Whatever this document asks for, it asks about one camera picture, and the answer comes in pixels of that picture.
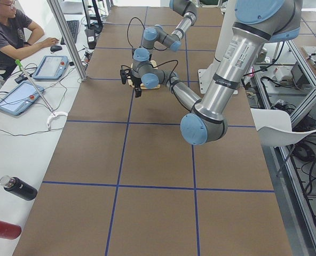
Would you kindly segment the robot arm grey silver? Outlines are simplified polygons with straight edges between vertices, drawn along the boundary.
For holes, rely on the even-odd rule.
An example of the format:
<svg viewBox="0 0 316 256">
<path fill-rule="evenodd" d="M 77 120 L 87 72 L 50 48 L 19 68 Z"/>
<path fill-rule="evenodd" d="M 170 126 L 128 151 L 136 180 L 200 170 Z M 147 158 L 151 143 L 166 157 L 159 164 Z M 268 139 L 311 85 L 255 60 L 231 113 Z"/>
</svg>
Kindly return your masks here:
<svg viewBox="0 0 316 256">
<path fill-rule="evenodd" d="M 135 49 L 128 75 L 136 96 L 141 88 L 165 85 L 188 110 L 180 122 L 183 138 L 192 145 L 203 145 L 222 138 L 227 132 L 223 111 L 238 89 L 265 43 L 294 39 L 300 30 L 302 1 L 237 1 L 234 7 L 233 36 L 207 91 L 199 97 L 174 71 L 155 69 L 150 57 L 154 44 L 161 43 L 172 51 L 197 20 L 197 8 L 191 1 L 171 1 L 170 8 L 182 16 L 176 29 L 166 33 L 161 26 L 144 30 L 142 46 Z"/>
<path fill-rule="evenodd" d="M 143 32 L 141 48 L 146 49 L 151 57 L 158 42 L 167 50 L 177 52 L 186 32 L 195 25 L 198 18 L 198 8 L 192 1 L 170 1 L 169 8 L 181 16 L 181 20 L 173 31 L 166 32 L 162 25 L 146 27 Z"/>
</svg>

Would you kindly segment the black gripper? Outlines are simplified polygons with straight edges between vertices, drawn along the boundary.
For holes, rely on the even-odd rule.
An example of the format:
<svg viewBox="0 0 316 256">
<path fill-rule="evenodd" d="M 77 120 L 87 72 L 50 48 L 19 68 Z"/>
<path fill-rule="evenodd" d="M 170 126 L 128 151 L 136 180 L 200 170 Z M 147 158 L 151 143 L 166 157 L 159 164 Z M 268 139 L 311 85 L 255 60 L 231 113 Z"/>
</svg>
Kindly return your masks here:
<svg viewBox="0 0 316 256">
<path fill-rule="evenodd" d="M 132 85 L 133 85 L 133 87 L 134 87 L 135 97 L 136 97 L 136 98 L 141 97 L 141 94 L 142 94 L 142 90 L 141 90 L 141 78 L 132 75 L 132 76 L 131 76 L 131 81 L 132 81 Z"/>
</svg>

